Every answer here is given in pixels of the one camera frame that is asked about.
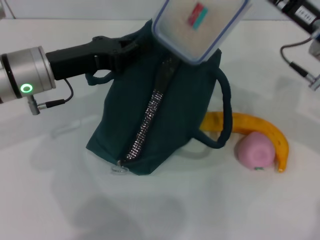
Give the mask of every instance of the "dark green bag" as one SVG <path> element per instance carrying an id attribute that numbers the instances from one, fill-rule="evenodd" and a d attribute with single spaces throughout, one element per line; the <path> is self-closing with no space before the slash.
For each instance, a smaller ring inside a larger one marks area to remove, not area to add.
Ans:
<path id="1" fill-rule="evenodd" d="M 104 84 L 114 79 L 104 101 L 102 121 L 87 149 L 115 165 L 126 156 L 135 140 L 155 87 L 157 69 L 170 54 L 154 39 L 151 24 L 148 21 L 141 30 L 129 35 L 135 39 L 147 39 L 152 47 L 124 72 L 111 72 L 102 78 L 86 74 L 89 85 Z M 220 59 L 221 51 L 217 50 L 200 65 L 180 63 L 147 132 L 139 158 L 121 165 L 137 175 L 147 175 L 192 138 L 214 149 L 225 145 L 232 131 L 231 91 L 226 76 L 219 69 Z M 199 127 L 216 80 L 223 93 L 224 129 L 218 140 L 213 141 Z"/>

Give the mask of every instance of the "pink fruit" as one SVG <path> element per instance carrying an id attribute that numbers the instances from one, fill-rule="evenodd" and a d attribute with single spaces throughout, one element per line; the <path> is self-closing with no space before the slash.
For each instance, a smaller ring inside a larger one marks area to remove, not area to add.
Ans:
<path id="1" fill-rule="evenodd" d="M 276 149 L 268 137 L 255 131 L 238 144 L 237 157 L 248 169 L 261 169 L 274 162 Z"/>

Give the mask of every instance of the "white table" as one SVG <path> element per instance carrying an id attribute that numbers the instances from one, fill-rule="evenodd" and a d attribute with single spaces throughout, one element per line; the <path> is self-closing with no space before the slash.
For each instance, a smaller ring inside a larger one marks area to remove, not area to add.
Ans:
<path id="1" fill-rule="evenodd" d="M 119 37 L 143 21 L 2 20 L 0 52 L 42 45 L 46 52 Z M 291 22 L 243 21 L 221 46 L 234 111 L 265 118 L 288 137 L 285 173 L 250 171 L 234 157 L 241 136 L 208 150 L 196 141 L 152 176 L 111 174 L 85 149 L 109 84 L 70 79 L 68 104 L 32 116 L 25 99 L 0 106 L 0 239 L 318 240 L 320 91 L 282 61 L 280 46 L 308 36 Z M 317 74 L 308 46 L 287 51 Z M 66 98 L 63 81 L 38 102 Z M 220 87 L 209 110 L 222 109 Z"/>

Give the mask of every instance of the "container lid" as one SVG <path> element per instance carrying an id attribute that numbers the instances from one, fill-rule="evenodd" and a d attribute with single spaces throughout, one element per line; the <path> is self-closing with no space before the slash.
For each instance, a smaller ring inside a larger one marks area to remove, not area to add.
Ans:
<path id="1" fill-rule="evenodd" d="M 250 0 L 165 0 L 153 19 L 154 36 L 196 65 L 213 54 L 250 7 Z"/>

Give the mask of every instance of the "zipper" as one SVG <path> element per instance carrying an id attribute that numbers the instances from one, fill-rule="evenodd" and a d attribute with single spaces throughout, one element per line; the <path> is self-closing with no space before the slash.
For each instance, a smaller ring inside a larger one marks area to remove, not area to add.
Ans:
<path id="1" fill-rule="evenodd" d="M 139 159 L 143 151 L 144 144 L 146 143 L 148 131 L 150 130 L 155 116 L 157 115 L 168 85 L 179 68 L 180 62 L 181 61 L 178 57 L 170 53 L 159 66 L 155 79 L 154 90 L 144 112 L 143 120 L 128 152 L 125 154 L 123 159 L 117 162 L 119 167 L 126 163 L 135 162 Z"/>

